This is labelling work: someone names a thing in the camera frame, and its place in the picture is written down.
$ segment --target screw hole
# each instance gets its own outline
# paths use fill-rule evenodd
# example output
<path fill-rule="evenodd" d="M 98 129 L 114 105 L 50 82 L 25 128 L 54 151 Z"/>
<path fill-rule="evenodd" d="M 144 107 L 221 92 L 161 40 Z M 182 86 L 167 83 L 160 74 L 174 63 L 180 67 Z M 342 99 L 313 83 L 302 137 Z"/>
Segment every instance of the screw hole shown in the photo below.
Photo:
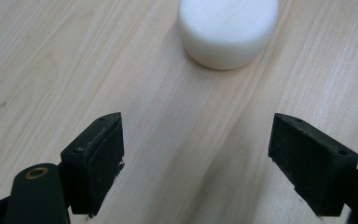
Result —
<path fill-rule="evenodd" d="M 43 175 L 45 175 L 47 173 L 48 173 L 48 168 L 46 168 L 46 167 L 38 167 L 38 168 L 34 168 L 30 172 L 28 172 L 25 175 L 25 178 L 27 178 L 27 179 L 37 179 L 40 176 L 43 176 Z"/>

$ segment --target light wood surface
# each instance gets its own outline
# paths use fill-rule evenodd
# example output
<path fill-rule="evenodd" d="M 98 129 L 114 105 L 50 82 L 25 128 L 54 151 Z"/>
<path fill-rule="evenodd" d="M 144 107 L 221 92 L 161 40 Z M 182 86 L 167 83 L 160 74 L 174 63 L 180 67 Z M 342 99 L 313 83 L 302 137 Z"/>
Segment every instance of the light wood surface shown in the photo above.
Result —
<path fill-rule="evenodd" d="M 343 223 L 316 217 L 268 157 L 275 112 L 358 152 L 358 1 L 282 0 L 250 65 L 194 63 L 178 1 L 0 0 L 0 199 L 14 176 L 122 112 L 126 166 L 72 223 Z"/>

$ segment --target white foam puck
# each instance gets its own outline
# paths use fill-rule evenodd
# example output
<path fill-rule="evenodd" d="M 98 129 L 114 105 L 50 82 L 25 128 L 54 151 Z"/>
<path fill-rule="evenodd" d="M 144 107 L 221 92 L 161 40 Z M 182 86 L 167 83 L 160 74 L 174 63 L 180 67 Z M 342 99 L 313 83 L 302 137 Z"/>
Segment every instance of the white foam puck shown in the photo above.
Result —
<path fill-rule="evenodd" d="M 217 70 L 250 63 L 269 42 L 279 0 L 181 0 L 178 25 L 186 52 Z"/>

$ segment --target wood grain surface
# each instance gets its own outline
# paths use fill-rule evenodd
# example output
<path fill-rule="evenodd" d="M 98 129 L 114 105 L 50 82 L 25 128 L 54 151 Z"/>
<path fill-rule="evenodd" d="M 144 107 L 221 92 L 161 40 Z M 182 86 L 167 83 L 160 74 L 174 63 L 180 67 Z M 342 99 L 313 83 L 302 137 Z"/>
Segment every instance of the wood grain surface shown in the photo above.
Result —
<path fill-rule="evenodd" d="M 0 199 L 14 176 L 120 111 L 126 166 L 72 223 L 343 223 L 268 157 L 273 115 L 358 152 L 358 1 L 282 0 L 268 47 L 214 71 L 184 52 L 178 1 L 0 0 Z"/>

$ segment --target white cylindrical object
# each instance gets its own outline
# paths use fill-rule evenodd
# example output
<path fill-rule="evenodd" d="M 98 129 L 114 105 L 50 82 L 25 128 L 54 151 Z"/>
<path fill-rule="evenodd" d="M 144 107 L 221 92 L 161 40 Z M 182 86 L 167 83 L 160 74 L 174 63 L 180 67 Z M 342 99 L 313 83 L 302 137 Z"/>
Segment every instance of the white cylindrical object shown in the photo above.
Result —
<path fill-rule="evenodd" d="M 229 70 L 250 63 L 269 42 L 279 0 L 180 0 L 178 25 L 198 63 Z"/>

